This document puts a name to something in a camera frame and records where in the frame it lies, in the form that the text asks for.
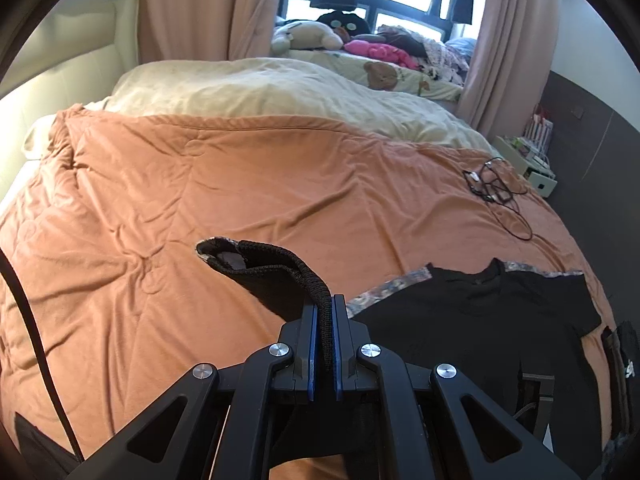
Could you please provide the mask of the black t-shirt floral trim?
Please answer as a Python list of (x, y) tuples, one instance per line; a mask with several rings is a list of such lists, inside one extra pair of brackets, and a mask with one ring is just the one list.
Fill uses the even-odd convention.
[(361, 402), (336, 400), (332, 296), (288, 250), (213, 238), (198, 255), (285, 322), (318, 309), (314, 400), (284, 398), (275, 479), (585, 479), (601, 459), (596, 375), (582, 338), (600, 322), (585, 279), (426, 266), (346, 304), (370, 342)]

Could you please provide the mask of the stack of folded clothes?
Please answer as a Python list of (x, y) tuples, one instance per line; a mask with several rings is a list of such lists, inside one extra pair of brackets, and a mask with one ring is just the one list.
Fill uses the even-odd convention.
[(639, 478), (639, 336), (631, 322), (607, 328), (602, 342), (610, 371), (612, 429), (603, 479)]

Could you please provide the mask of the orange bed blanket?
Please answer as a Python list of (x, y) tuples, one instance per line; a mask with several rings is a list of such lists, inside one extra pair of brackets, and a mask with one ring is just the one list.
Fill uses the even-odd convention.
[(587, 271), (512, 168), (521, 219), (472, 195), (463, 171), (485, 159), (324, 118), (58, 114), (36, 174), (1, 216), (1, 247), (82, 452), (189, 366), (241, 362), (276, 338), (280, 320), (198, 258), (206, 238), (288, 248), (347, 298), (425, 263)]

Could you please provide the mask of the cream duvet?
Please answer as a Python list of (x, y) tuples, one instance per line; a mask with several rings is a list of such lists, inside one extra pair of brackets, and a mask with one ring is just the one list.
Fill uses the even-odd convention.
[(429, 99), (369, 89), (290, 58), (144, 64), (123, 74), (109, 96), (85, 107), (131, 117), (322, 117), (401, 141), (495, 151), (479, 132)]

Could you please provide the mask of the cream bedside cabinet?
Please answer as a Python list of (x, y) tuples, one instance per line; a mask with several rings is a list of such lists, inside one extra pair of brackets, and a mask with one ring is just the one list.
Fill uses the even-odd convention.
[(510, 162), (515, 171), (527, 180), (543, 198), (549, 198), (558, 181), (551, 168), (534, 152), (526, 156), (514, 145), (515, 138), (496, 136), (491, 144), (500, 156)]

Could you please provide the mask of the small black folded cloth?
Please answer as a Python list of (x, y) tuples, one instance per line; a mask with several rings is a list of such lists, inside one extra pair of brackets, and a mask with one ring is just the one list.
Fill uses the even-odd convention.
[(32, 473), (39, 480), (64, 480), (79, 466), (79, 460), (66, 448), (16, 414), (15, 432), (21, 454)]

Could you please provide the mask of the pink cloth on daybed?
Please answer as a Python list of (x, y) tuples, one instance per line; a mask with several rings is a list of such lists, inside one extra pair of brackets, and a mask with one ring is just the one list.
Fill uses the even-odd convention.
[(410, 70), (418, 70), (420, 68), (419, 63), (411, 55), (408, 55), (405, 50), (390, 44), (354, 39), (344, 44), (344, 50), (353, 55), (393, 63), (401, 67), (410, 68)]

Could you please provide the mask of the white plush toy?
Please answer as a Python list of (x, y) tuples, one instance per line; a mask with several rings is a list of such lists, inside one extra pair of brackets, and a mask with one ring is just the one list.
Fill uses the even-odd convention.
[(295, 21), (277, 28), (270, 51), (281, 55), (289, 50), (341, 50), (344, 42), (334, 30), (317, 21)]

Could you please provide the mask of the black penguin plush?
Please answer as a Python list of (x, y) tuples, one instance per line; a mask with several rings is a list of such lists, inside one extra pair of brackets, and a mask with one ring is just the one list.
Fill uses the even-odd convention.
[(355, 12), (334, 10), (320, 15), (317, 21), (330, 26), (332, 29), (343, 29), (349, 36), (370, 34), (371, 29), (364, 18)]

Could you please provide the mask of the left pink curtain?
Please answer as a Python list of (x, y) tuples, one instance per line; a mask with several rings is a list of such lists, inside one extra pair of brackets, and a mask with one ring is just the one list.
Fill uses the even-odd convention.
[(279, 0), (139, 0), (140, 61), (266, 56), (278, 4)]

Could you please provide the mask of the pink curtain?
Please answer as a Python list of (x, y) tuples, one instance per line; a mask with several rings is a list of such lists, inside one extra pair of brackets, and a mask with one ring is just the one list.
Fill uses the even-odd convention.
[(279, 0), (139, 0), (140, 61), (266, 56), (278, 4)]
[(544, 92), (561, 0), (486, 0), (457, 116), (491, 140), (519, 136)]

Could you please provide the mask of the right pink curtain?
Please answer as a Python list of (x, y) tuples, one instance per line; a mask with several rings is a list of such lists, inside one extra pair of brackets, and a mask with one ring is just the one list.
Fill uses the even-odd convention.
[(491, 140), (519, 136), (544, 92), (561, 0), (486, 0), (457, 116)]

